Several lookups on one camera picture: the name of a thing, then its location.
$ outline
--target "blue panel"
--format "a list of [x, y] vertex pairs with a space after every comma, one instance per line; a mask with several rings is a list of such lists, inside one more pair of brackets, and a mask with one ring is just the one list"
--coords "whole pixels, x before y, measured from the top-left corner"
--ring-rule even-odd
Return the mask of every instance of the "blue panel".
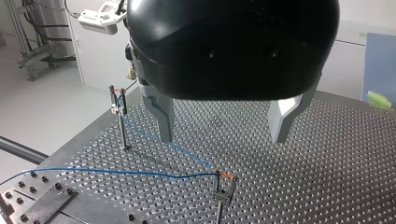
[[368, 34], [361, 93], [365, 102], [368, 91], [381, 93], [396, 105], [396, 36]]

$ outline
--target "cable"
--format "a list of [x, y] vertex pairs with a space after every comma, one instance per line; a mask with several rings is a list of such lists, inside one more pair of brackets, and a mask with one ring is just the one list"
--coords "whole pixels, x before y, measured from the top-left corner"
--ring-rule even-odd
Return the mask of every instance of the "cable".
[[0, 183], [0, 186], [4, 185], [8, 181], [27, 173], [32, 172], [43, 172], [43, 171], [78, 171], [78, 172], [94, 172], [94, 173], [107, 173], [107, 174], [118, 174], [118, 175], [157, 175], [163, 177], [169, 177], [173, 179], [186, 179], [191, 177], [198, 177], [198, 176], [206, 176], [206, 175], [219, 175], [217, 173], [201, 173], [201, 174], [194, 174], [194, 175], [169, 175], [163, 173], [156, 173], [156, 172], [149, 172], [149, 171], [119, 171], [119, 170], [106, 170], [106, 169], [91, 169], [91, 168], [63, 168], [63, 167], [51, 167], [51, 168], [40, 168], [34, 170], [25, 170], [22, 171], [7, 180]]
[[46, 62], [46, 63], [65, 63], [65, 62], [73, 62], [76, 60], [77, 60], [77, 58], [75, 56], [69, 56], [69, 57], [62, 57], [62, 58], [45, 58], [40, 61]]
[[124, 2], [125, 2], [125, 0], [121, 0], [121, 1], [120, 1], [120, 3], [119, 3], [119, 8], [117, 9], [117, 12], [116, 12], [117, 15], [120, 15], [120, 14], [121, 14], [122, 7], [123, 7]]
[[[118, 108], [119, 111], [120, 111], [120, 97], [119, 97], [119, 100], [118, 100], [117, 104], [118, 104], [118, 105], [117, 105], [117, 108]], [[135, 132], [135, 133], [141, 133], [141, 134], [145, 135], [145, 136], [146, 136], [147, 138], [149, 138], [149, 139], [152, 139], [152, 140], [160, 141], [160, 142], [161, 142], [161, 139], [160, 139], [158, 136], [156, 136], [154, 133], [145, 133], [145, 132], [139, 131], [139, 130], [136, 129], [127, 119], [125, 119], [124, 116], [120, 116], [120, 117], [121, 117], [121, 119], [124, 121], [124, 123], [126, 123], [126, 125], [127, 125], [133, 132]], [[177, 145], [177, 144], [175, 144], [175, 143], [167, 143], [167, 144], [168, 144], [170, 147], [173, 147], [175, 150], [184, 152], [184, 153], [188, 154], [189, 156], [193, 157], [196, 161], [200, 162], [203, 166], [205, 166], [205, 167], [208, 168], [209, 170], [213, 170], [213, 167], [212, 167], [207, 161], [204, 161], [204, 160], [202, 160], [201, 158], [195, 156], [195, 155], [194, 155], [193, 153], [191, 153], [190, 151], [181, 148], [179, 145]]]
[[67, 7], [67, 0], [64, 0], [64, 9], [66, 10], [66, 12], [73, 18], [78, 19], [79, 16], [81, 16], [81, 14], [77, 13], [77, 12], [71, 12], [69, 10], [69, 8]]
[[129, 87], [127, 87], [125, 90], [128, 91], [128, 89], [131, 88], [131, 87], [136, 83], [136, 81], [137, 81], [137, 80], [135, 80], [134, 83], [132, 83], [131, 85], [129, 85]]
[[[29, 7], [30, 10], [32, 9], [32, 3], [26, 2], [26, 0], [22, 0], [22, 5], [24, 7]], [[27, 10], [26, 13], [23, 13], [24, 18], [33, 26], [35, 31], [41, 36], [41, 38], [49, 40], [49, 41], [72, 41], [70, 38], [54, 38], [54, 37], [48, 37], [40, 32], [38, 27], [68, 27], [68, 25], [37, 25], [36, 22], [34, 21], [34, 16], [30, 14], [30, 11]]]
[[69, 25], [58, 25], [58, 24], [55, 24], [55, 25], [35, 25], [35, 27], [45, 27], [45, 28], [52, 28], [52, 27], [69, 27]]

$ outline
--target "white cabinet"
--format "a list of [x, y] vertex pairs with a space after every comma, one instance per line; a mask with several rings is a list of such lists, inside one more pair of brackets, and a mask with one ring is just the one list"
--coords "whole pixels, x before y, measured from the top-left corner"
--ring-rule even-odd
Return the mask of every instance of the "white cabinet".
[[[70, 10], [98, 10], [106, 0], [68, 0]], [[78, 20], [69, 17], [69, 24], [78, 58], [81, 81], [85, 88], [108, 92], [108, 86], [126, 88], [132, 83], [126, 76], [130, 67], [125, 59], [125, 47], [129, 41], [128, 30], [118, 24], [115, 35], [105, 35], [85, 30]]]
[[317, 90], [360, 100], [366, 47], [335, 41]]

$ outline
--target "metal rod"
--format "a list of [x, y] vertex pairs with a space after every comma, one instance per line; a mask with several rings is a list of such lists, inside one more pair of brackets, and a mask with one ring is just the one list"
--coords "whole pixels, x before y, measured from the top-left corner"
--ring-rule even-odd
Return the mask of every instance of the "metal rod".
[[220, 224], [221, 223], [222, 210], [223, 210], [222, 200], [219, 200], [219, 209], [218, 209], [218, 217], [216, 219], [216, 224]]
[[40, 164], [49, 156], [0, 136], [0, 149], [34, 164]]
[[122, 150], [127, 150], [128, 146], [126, 145], [126, 138], [125, 138], [125, 125], [123, 123], [122, 114], [119, 111], [119, 121], [120, 121], [120, 132], [121, 132], [121, 140], [122, 140]]

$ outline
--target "floor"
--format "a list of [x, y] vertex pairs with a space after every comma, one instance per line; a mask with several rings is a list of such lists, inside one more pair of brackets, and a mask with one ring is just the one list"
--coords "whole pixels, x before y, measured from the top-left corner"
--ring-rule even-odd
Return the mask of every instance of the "floor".
[[[17, 61], [21, 58], [14, 36], [4, 35], [0, 48], [0, 135], [48, 155], [82, 131], [109, 108], [106, 94], [82, 87], [77, 65], [44, 63], [40, 78], [27, 81]], [[0, 150], [0, 181], [35, 165]], [[9, 189], [14, 182], [0, 187]]]

